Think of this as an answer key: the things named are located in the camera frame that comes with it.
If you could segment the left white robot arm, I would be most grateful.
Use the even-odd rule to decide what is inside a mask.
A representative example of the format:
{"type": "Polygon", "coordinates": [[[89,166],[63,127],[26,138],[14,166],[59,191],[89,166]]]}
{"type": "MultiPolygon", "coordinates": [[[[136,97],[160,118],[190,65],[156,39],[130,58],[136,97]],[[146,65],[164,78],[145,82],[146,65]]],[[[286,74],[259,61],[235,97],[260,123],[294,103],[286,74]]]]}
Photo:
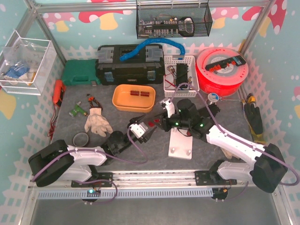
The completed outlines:
{"type": "Polygon", "coordinates": [[[119,155],[122,152],[136,142],[147,142],[155,129],[153,120],[144,120],[140,116],[129,121],[126,133],[114,131],[103,144],[94,148],[72,146],[57,140],[29,158],[31,181],[38,187],[45,187],[58,180],[80,183],[98,180],[96,166],[107,165],[113,159],[121,161],[119,155]]]}

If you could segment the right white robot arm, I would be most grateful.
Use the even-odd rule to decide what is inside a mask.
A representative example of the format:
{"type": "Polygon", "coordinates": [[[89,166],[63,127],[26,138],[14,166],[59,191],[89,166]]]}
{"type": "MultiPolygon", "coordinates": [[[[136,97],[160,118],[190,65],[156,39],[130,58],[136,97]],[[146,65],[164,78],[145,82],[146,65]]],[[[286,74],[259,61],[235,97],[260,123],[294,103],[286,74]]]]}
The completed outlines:
{"type": "Polygon", "coordinates": [[[266,193],[274,192],[278,185],[299,184],[299,174],[284,161],[276,145],[249,141],[218,124],[215,115],[219,112],[219,108],[214,102],[197,109],[187,98],[178,101],[177,104],[172,100],[171,97],[159,102],[165,110],[160,116],[164,131],[171,131],[171,137],[178,132],[180,144],[185,144],[183,137],[187,142],[195,138],[216,145],[242,160],[241,163],[218,161],[215,171],[211,172],[212,180],[221,178],[251,181],[266,193]]]}

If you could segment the white work glove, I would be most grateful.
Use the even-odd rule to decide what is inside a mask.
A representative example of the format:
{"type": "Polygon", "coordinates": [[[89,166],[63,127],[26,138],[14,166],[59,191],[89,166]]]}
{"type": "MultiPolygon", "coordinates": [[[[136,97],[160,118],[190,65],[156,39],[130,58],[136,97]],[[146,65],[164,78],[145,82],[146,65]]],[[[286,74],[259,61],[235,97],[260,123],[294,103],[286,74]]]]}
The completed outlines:
{"type": "Polygon", "coordinates": [[[106,137],[106,133],[111,134],[113,129],[108,120],[102,115],[102,108],[90,108],[90,113],[84,125],[85,132],[91,131],[93,134],[106,137]]]}

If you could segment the white peg base plate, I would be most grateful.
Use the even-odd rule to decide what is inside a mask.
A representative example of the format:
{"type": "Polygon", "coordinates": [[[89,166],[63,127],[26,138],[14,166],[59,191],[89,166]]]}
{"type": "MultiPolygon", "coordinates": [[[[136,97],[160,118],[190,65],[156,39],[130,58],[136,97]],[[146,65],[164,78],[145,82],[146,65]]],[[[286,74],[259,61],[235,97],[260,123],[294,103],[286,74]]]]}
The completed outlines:
{"type": "Polygon", "coordinates": [[[187,130],[172,128],[168,157],[191,160],[193,137],[187,130]]]}

